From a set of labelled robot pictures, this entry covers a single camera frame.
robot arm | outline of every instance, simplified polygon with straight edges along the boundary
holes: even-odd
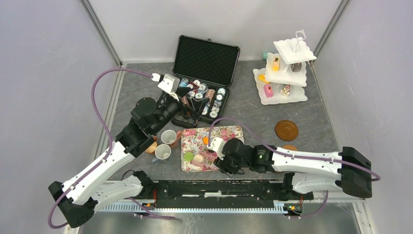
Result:
[[[184,97],[190,88],[178,87],[179,78],[166,74],[153,75],[152,80],[159,82],[158,87],[163,91],[158,101],[146,97],[140,99],[131,111],[132,118],[122,132],[116,136],[113,149],[108,158],[106,150],[100,157],[86,167],[82,172],[64,183],[55,181],[49,186],[49,191],[55,201],[70,188],[70,191],[59,202],[58,207],[66,217],[72,228],[81,226],[87,222],[99,209],[126,197],[151,193],[151,188],[144,189],[142,181],[148,181],[146,174],[135,173],[125,180],[102,186],[114,172],[122,166],[141,155],[154,143],[153,135],[156,135],[178,113],[191,115],[197,118],[202,111],[204,103],[191,99],[191,105],[183,104]],[[76,186],[74,182],[84,177]]]
[[[305,194],[311,191],[343,190],[346,194],[361,197],[372,197],[371,175],[357,168],[349,167],[333,160],[355,163],[371,169],[371,163],[357,150],[344,147],[342,152],[310,153],[286,150],[274,147],[271,151],[263,145],[254,148],[244,145],[239,139],[228,142],[214,138],[209,150],[217,152],[214,164],[227,175],[233,175],[249,168],[258,173],[266,172],[299,172],[286,173],[285,189]],[[318,160],[305,159],[317,157]]]

ceramic mug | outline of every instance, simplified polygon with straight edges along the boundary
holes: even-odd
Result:
[[[168,145],[162,144],[158,145],[155,150],[155,156],[156,158],[152,159],[152,163],[161,163],[165,160],[168,160],[169,156],[171,153],[171,149]]]
[[[166,130],[161,135],[161,141],[171,148],[175,148],[178,145],[178,140],[181,136],[182,131],[176,133],[174,130]]]
[[[153,139],[155,140],[155,142],[145,150],[145,152],[148,154],[154,154],[156,147],[158,147],[158,143],[156,143],[156,136],[154,136]]]

pink item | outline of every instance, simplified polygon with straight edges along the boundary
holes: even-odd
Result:
[[[206,158],[208,160],[215,160],[215,159],[218,158],[217,155],[210,155],[210,154],[207,154],[207,153],[202,152],[202,151],[200,151],[199,154],[202,155],[204,158]]]
[[[272,93],[272,88],[269,84],[264,85],[264,93],[267,98],[271,98],[274,94]]]
[[[194,165],[194,166],[197,166],[197,167],[205,168],[206,171],[207,170],[208,171],[217,171],[218,170],[218,168],[216,168],[214,165],[203,164],[203,163],[197,162],[195,160],[192,160],[191,164]]]

floral pattern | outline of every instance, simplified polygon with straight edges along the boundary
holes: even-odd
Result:
[[[209,128],[193,128],[185,129],[182,131],[181,139],[181,167],[184,172],[202,172],[212,171],[211,169],[197,167],[191,164],[191,162],[184,160],[184,153],[192,152],[194,155],[199,152],[207,152],[207,146],[202,139],[208,137]],[[211,138],[221,137],[224,141],[228,141],[233,138],[238,138],[244,142],[243,129],[241,126],[224,126],[214,127],[211,132]],[[213,160],[206,160],[206,164],[213,166]]]

white wall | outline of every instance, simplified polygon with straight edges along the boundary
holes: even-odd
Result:
[[[77,0],[1,0],[0,19],[1,233],[62,233],[47,225],[47,187],[92,160],[101,126],[90,88],[115,64]],[[100,110],[113,80],[98,85]]]
[[[368,200],[377,233],[411,233],[413,17],[411,0],[354,0],[316,63],[339,145],[382,176]]]
[[[90,0],[124,61],[173,61],[180,35],[238,45],[240,59],[275,51],[304,29],[315,49],[340,0]]]

